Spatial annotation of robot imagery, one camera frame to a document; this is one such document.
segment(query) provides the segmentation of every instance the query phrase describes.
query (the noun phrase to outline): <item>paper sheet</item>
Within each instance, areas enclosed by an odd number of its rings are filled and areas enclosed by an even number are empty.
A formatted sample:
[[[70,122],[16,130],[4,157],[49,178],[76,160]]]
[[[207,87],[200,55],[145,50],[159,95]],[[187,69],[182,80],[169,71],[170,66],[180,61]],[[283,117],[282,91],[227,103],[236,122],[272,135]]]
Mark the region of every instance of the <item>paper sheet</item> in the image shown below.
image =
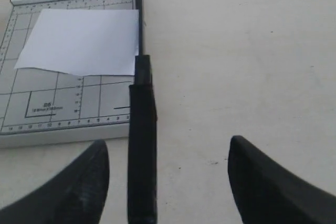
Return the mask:
[[[134,75],[138,10],[44,9],[15,68]]]

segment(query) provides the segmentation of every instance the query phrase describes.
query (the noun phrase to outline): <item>table surface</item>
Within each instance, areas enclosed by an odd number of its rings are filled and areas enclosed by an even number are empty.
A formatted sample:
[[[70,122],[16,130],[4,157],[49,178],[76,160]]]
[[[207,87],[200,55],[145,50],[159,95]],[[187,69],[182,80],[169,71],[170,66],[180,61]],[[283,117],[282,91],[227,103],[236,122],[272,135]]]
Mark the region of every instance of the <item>table surface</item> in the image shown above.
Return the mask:
[[[145,0],[158,107],[159,223],[241,224],[227,176],[243,135],[336,195],[335,0]],[[0,0],[0,32],[11,5]],[[0,207],[89,143],[0,150]],[[126,223],[127,140],[108,141],[101,223]]]

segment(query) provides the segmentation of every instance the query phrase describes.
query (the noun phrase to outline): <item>white table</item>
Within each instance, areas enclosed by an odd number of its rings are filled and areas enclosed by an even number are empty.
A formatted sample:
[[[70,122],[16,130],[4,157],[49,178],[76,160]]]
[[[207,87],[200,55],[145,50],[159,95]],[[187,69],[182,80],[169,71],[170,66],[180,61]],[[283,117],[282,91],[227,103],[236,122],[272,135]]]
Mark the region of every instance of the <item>white table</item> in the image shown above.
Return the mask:
[[[227,176],[241,134],[336,195],[336,0],[145,0],[158,107],[159,223],[241,224]],[[0,0],[0,31],[9,16]],[[89,143],[0,150],[0,207]],[[127,140],[108,142],[101,223],[126,223]]]

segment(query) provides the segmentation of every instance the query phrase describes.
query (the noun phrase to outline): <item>white paper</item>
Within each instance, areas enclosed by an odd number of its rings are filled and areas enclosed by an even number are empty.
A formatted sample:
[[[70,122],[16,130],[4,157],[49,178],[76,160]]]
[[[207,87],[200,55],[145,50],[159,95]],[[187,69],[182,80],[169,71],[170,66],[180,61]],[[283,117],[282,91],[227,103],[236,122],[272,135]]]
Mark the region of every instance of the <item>white paper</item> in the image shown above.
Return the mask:
[[[44,9],[15,68],[134,75],[138,10]]]

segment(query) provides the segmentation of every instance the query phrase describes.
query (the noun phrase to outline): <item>paper cutter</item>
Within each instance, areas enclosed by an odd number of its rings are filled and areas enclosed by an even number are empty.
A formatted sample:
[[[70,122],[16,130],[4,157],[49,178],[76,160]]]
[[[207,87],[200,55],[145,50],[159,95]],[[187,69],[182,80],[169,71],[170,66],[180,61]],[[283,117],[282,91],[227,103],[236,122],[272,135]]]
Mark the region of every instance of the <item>paper cutter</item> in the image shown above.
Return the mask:
[[[76,77],[13,67],[42,9],[142,10],[142,0],[11,0],[11,3],[13,10],[0,47],[0,147],[128,136],[129,85],[133,77]],[[142,51],[142,17],[139,22]]]

